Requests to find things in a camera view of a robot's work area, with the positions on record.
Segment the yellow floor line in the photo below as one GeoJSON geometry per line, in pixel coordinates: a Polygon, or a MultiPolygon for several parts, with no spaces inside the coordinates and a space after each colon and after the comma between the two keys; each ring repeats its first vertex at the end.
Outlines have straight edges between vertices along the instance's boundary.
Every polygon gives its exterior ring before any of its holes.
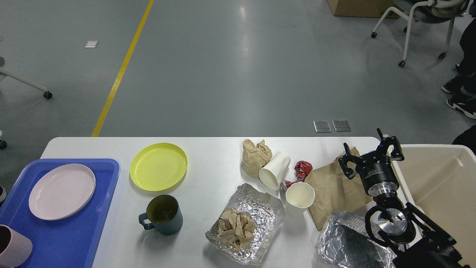
{"type": "Polygon", "coordinates": [[[130,57],[132,56],[132,53],[134,52],[134,48],[136,47],[137,40],[139,39],[140,33],[142,32],[142,28],[144,27],[144,24],[147,20],[149,11],[152,8],[153,3],[154,3],[154,0],[149,0],[149,4],[147,5],[146,11],[144,12],[144,15],[142,16],[142,19],[140,20],[139,26],[137,27],[136,34],[134,35],[134,38],[132,39],[132,42],[130,43],[129,50],[127,50],[126,57],[124,58],[124,61],[122,62],[122,65],[119,69],[119,73],[111,88],[111,92],[109,92],[109,96],[106,100],[106,103],[104,104],[104,107],[102,107],[101,114],[99,115],[98,121],[96,122],[96,126],[94,127],[91,137],[97,137],[99,136],[99,132],[101,132],[101,128],[102,128],[102,125],[104,124],[104,120],[106,119],[106,116],[108,115],[109,108],[111,107],[112,101],[114,100],[114,96],[116,95],[116,92],[119,88],[120,82],[122,80],[122,76],[124,75],[124,72],[127,69],[127,65],[129,64],[130,57]]]}

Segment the white bin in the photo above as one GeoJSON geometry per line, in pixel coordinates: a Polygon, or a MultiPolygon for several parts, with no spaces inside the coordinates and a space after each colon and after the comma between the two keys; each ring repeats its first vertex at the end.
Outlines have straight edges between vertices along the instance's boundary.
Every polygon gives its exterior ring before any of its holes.
{"type": "Polygon", "coordinates": [[[456,239],[460,264],[476,267],[476,156],[461,145],[403,144],[402,151],[405,160],[392,166],[405,198],[456,239]]]}

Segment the crumpled aluminum foil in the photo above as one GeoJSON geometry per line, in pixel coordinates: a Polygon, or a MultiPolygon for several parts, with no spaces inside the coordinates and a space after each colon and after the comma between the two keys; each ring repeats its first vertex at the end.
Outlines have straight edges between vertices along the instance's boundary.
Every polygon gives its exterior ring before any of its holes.
{"type": "MultiPolygon", "coordinates": [[[[374,234],[379,227],[371,223],[374,234]]],[[[342,210],[333,211],[322,228],[316,243],[322,259],[341,268],[394,268],[396,255],[392,250],[370,240],[364,218],[342,210]]]]}
{"type": "Polygon", "coordinates": [[[280,199],[268,193],[261,193],[245,183],[238,186],[223,211],[231,208],[250,214],[256,221],[255,239],[250,243],[250,248],[236,250],[234,247],[228,247],[219,242],[218,219],[205,233],[205,237],[223,254],[240,264],[261,265],[261,260],[274,234],[283,223],[286,213],[283,203],[280,199]]]}

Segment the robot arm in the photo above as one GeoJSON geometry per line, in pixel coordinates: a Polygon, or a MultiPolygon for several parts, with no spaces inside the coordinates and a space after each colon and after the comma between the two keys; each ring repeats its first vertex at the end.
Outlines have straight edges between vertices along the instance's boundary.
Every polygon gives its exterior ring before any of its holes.
{"type": "Polygon", "coordinates": [[[400,186],[390,162],[405,158],[397,137],[384,137],[380,129],[377,132],[380,144],[375,151],[358,157],[352,155],[349,146],[344,143],[346,153],[338,160],[347,178],[360,175],[365,193],[372,196],[377,204],[365,215],[370,239],[395,252],[397,257],[392,262],[396,268],[461,268],[458,264],[461,255],[453,247],[456,241],[414,205],[406,203],[404,207],[398,198],[397,189],[400,186]],[[390,146],[393,150],[388,156],[390,146]],[[356,164],[355,170],[348,167],[349,162],[356,164]],[[378,234],[383,240],[376,238],[371,229],[370,218],[375,213],[379,213],[378,234]],[[422,230],[422,239],[407,248],[407,244],[416,237],[414,224],[422,230]],[[399,250],[398,245],[404,245],[405,251],[399,250]]]}

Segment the pink cup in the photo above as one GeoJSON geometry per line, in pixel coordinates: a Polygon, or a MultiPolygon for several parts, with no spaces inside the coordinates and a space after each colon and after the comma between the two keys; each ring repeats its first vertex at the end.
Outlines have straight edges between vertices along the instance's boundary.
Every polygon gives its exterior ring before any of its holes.
{"type": "Polygon", "coordinates": [[[16,267],[31,254],[31,241],[6,225],[0,225],[0,268],[16,267]]]}

